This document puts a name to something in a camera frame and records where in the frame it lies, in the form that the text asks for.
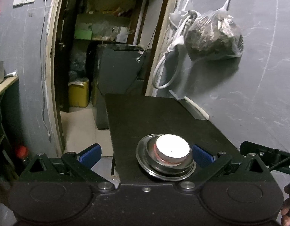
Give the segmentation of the right hand of person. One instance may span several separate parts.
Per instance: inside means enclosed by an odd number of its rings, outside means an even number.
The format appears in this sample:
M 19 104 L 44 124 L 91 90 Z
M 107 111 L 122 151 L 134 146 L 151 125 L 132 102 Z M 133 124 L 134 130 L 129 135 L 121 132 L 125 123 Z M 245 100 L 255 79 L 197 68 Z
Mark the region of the right hand of person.
M 284 201 L 281 209 L 281 225 L 290 226 L 290 184 L 284 187 L 284 192 L 288 194 L 288 199 Z

